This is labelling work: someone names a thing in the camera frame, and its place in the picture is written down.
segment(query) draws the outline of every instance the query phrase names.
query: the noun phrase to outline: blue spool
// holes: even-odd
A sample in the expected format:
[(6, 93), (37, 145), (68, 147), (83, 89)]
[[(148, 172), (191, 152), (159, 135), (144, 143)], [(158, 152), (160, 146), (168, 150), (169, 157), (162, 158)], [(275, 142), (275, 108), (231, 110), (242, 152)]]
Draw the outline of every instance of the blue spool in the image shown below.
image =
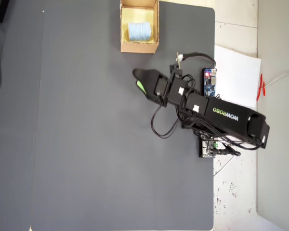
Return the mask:
[(129, 23), (130, 41), (149, 41), (151, 34), (150, 23)]

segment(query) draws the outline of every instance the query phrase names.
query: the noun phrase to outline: gray wall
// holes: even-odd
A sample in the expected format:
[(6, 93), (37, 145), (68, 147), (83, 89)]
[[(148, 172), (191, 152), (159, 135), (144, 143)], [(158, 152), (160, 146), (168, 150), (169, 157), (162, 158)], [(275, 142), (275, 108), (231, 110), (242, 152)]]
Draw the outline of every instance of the gray wall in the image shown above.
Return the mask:
[[(289, 73), (289, 0), (259, 0), (258, 57), (266, 84)], [(258, 214), (289, 231), (289, 76), (266, 89), (258, 110), (270, 125), (258, 151)]]

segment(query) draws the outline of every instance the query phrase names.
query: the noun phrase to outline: cardboard box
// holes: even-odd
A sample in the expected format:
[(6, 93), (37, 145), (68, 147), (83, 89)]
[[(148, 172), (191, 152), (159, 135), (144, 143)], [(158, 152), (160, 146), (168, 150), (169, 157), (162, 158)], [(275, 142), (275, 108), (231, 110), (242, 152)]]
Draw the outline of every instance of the cardboard box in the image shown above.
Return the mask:
[[(159, 0), (120, 0), (121, 52), (155, 53), (159, 43)], [(149, 41), (129, 41), (128, 23), (150, 22)]]

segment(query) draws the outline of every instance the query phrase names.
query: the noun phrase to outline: table surface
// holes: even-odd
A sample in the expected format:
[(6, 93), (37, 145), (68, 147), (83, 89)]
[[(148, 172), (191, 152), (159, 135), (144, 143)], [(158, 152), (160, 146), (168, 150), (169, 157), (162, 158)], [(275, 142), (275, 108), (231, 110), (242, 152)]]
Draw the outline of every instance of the table surface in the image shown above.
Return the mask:
[[(12, 2), (0, 25), (0, 229), (209, 230), (213, 161), (191, 131), (161, 140), (133, 68), (214, 55), (214, 11), (160, 3), (155, 54), (120, 52), (116, 0)], [(200, 89), (204, 59), (183, 63)], [(156, 129), (176, 119), (169, 105)]]

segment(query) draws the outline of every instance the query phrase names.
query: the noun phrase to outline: electronic circuit board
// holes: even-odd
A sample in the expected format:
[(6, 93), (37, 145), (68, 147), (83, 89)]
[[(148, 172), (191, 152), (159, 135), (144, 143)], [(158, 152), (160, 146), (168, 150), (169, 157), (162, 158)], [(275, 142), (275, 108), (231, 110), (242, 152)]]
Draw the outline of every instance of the electronic circuit board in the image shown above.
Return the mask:
[[(216, 69), (204, 69), (203, 70), (203, 95), (215, 97), (216, 90)], [(210, 150), (217, 149), (216, 141), (203, 141), (200, 157), (215, 158), (216, 155), (210, 153)]]

